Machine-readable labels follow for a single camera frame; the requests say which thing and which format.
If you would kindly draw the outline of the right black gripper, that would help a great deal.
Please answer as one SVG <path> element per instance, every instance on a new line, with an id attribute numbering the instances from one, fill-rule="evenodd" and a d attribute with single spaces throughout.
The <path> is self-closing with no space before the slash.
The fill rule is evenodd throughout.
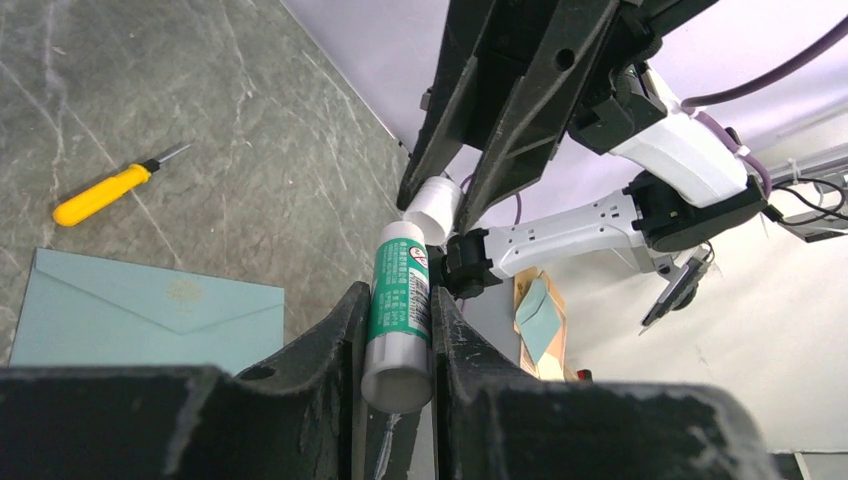
<path id="1" fill-rule="evenodd" d="M 704 1 L 451 1 L 426 116 L 399 185 L 405 211 L 463 146 L 483 151 L 455 226 L 537 183 L 564 136 L 606 153 L 671 111 L 647 76 Z"/>

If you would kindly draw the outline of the light blue envelope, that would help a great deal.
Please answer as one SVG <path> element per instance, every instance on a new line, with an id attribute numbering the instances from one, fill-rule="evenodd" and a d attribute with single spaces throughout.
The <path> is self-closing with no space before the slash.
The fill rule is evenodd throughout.
<path id="1" fill-rule="evenodd" d="M 10 363 L 237 374 L 283 343 L 279 287 L 39 248 Z"/>

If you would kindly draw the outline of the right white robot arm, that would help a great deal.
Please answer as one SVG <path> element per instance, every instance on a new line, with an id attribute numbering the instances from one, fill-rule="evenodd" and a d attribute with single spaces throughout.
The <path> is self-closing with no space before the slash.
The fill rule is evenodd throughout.
<path id="1" fill-rule="evenodd" d="M 401 180 L 408 209 L 465 146 L 480 159 L 430 241 L 430 279 L 457 298 L 558 256 L 615 248 L 681 252 L 753 218 L 766 187 L 727 133 L 682 106 L 648 60 L 705 1 L 453 1 L 426 113 Z M 481 228 L 537 183 L 562 140 L 632 161 L 625 187 L 524 225 Z"/>

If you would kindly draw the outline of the green white glue stick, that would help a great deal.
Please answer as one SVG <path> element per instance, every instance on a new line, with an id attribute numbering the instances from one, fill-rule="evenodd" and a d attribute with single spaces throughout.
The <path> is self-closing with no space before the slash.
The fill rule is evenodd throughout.
<path id="1" fill-rule="evenodd" d="M 430 281 L 423 232 L 396 221 L 375 254 L 361 393 L 389 414 L 420 411 L 432 398 Z"/>

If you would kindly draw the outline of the small white glue cap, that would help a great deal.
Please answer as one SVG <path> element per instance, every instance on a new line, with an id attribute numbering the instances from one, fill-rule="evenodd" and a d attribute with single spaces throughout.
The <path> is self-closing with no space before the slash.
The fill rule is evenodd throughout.
<path id="1" fill-rule="evenodd" d="M 462 196 L 459 185 L 453 180 L 430 177 L 414 196 L 402 219 L 421 230 L 426 245 L 442 245 L 453 232 Z"/>

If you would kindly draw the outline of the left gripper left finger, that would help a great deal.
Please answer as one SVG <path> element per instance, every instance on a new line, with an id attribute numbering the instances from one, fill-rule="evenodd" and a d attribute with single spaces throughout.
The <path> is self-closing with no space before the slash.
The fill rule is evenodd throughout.
<path id="1" fill-rule="evenodd" d="M 277 353 L 211 366 L 9 368 L 5 479 L 360 479 L 368 286 Z"/>

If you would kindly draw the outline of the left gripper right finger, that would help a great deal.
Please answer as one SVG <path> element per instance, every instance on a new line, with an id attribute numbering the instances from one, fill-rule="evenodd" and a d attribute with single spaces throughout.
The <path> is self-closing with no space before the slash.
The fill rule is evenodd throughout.
<path id="1" fill-rule="evenodd" d="M 440 479 L 775 479 L 744 407 L 695 384 L 549 382 L 488 343 L 433 289 Z"/>

